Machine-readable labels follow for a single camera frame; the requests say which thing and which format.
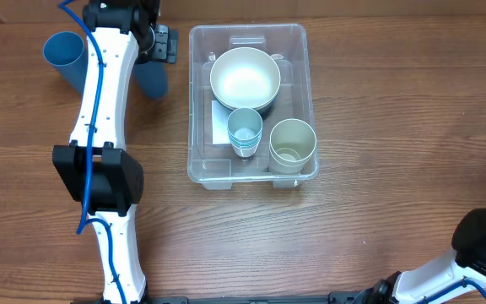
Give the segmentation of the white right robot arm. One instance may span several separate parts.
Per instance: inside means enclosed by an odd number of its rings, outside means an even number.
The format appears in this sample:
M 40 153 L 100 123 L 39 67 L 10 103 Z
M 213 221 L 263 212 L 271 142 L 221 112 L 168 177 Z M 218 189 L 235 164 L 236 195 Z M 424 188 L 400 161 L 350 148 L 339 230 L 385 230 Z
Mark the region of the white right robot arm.
M 444 303 L 476 290 L 486 301 L 486 208 L 474 209 L 458 224 L 451 249 L 425 265 L 397 272 L 353 303 Z

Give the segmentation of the light blue small cup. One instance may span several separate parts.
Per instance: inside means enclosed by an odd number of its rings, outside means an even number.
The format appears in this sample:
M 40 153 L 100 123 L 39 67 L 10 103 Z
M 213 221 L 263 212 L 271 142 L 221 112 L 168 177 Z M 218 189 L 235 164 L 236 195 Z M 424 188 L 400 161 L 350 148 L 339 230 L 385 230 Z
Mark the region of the light blue small cup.
M 253 138 L 252 140 L 239 140 L 237 138 L 229 137 L 229 141 L 236 147 L 247 149 L 249 147 L 256 146 L 260 143 L 261 138 Z

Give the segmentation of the dark blue tall cup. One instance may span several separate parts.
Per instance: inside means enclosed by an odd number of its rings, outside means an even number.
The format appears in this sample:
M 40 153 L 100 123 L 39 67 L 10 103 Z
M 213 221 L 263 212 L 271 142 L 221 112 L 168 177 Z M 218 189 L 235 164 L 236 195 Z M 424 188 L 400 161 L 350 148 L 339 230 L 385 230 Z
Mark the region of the dark blue tall cup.
M 168 91 L 168 79 L 162 62 L 135 64 L 133 77 L 141 91 L 151 99 L 162 98 Z
M 84 93 L 88 58 L 80 35 L 63 31 L 51 36 L 43 46 L 43 56 L 79 94 Z

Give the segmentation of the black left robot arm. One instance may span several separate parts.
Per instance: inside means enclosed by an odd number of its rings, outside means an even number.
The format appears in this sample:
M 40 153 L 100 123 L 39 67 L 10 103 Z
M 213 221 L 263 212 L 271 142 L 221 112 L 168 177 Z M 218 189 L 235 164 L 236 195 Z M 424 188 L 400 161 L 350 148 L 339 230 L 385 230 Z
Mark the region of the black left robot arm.
M 101 303 L 149 303 L 136 233 L 143 196 L 142 166 L 127 153 L 125 113 L 136 80 L 154 99 L 168 89 L 165 64 L 175 63 L 178 33 L 159 24 L 160 0 L 90 0 L 77 15 L 58 7 L 83 30 L 50 37 L 43 55 L 82 96 L 78 118 L 52 163 L 73 200 L 81 204 L 78 232 L 92 226 L 104 273 Z

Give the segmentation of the grey small cup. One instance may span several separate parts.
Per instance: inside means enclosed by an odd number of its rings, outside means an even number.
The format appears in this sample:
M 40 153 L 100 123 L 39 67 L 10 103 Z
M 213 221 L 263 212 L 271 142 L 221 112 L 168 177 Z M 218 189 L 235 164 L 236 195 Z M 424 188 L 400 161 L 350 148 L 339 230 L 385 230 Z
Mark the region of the grey small cup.
M 257 140 L 263 129 L 262 116 L 254 109 L 240 108 L 232 111 L 227 119 L 229 138 L 240 143 Z

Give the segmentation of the cream bowl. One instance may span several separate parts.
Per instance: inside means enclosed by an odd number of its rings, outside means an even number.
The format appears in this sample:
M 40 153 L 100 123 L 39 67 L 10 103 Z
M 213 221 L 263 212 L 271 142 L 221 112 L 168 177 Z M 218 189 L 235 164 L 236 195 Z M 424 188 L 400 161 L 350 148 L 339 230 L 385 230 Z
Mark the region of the cream bowl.
M 215 61 L 209 80 L 212 91 L 220 95 L 274 95 L 280 90 L 281 73 L 278 64 L 266 52 L 253 47 L 237 47 Z
M 278 97 L 279 90 L 274 95 L 271 94 L 258 94 L 258 93 L 243 93 L 243 94 L 218 94 L 212 92 L 213 97 L 220 104 L 230 110 L 236 110 L 240 108 L 251 108 L 258 111 L 267 105 L 274 97 Z

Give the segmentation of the cream bowl front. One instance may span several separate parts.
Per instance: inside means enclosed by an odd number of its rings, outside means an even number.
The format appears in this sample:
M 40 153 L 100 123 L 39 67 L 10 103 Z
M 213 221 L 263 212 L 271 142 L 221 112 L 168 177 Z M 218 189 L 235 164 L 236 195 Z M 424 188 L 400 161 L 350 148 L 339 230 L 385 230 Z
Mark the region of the cream bowl front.
M 253 47 L 237 47 L 215 61 L 209 80 L 212 91 L 220 95 L 274 95 L 280 90 L 281 73 L 278 64 L 266 52 Z

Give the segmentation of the cream tall cup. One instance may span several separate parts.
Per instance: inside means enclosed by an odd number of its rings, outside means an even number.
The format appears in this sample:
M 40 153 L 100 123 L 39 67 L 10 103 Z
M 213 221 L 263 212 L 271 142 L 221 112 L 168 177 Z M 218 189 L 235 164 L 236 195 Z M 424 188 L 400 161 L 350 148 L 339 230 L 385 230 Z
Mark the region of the cream tall cup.
M 315 153 L 316 147 L 314 128 L 300 119 L 284 119 L 270 132 L 270 154 L 284 166 L 304 165 Z
M 291 148 L 281 148 L 276 152 L 269 147 L 269 170 L 277 175 L 298 175 L 305 163 L 300 163 L 300 155 Z

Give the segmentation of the green small cup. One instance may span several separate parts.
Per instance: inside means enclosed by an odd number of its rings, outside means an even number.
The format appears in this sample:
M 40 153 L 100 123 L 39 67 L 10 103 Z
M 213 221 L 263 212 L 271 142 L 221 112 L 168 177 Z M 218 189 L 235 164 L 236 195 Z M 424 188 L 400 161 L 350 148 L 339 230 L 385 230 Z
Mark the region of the green small cup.
M 244 151 L 247 151 L 247 150 L 256 150 L 258 145 L 259 145 L 259 142 L 256 142 L 256 143 L 246 143 L 246 144 L 242 144 L 242 143 L 232 143 L 231 144 L 232 147 L 236 150 L 244 150 Z

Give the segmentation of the pink small cup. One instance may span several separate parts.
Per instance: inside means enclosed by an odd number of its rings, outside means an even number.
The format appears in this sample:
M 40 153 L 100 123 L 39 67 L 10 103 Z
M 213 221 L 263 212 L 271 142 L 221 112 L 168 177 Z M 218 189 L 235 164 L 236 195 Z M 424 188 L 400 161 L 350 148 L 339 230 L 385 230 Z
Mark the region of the pink small cup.
M 249 157 L 253 156 L 256 153 L 256 151 L 257 151 L 257 149 L 256 150 L 252 149 L 252 150 L 247 150 L 247 151 L 235 149 L 235 153 L 239 157 L 242 157 L 242 158 L 249 158 Z

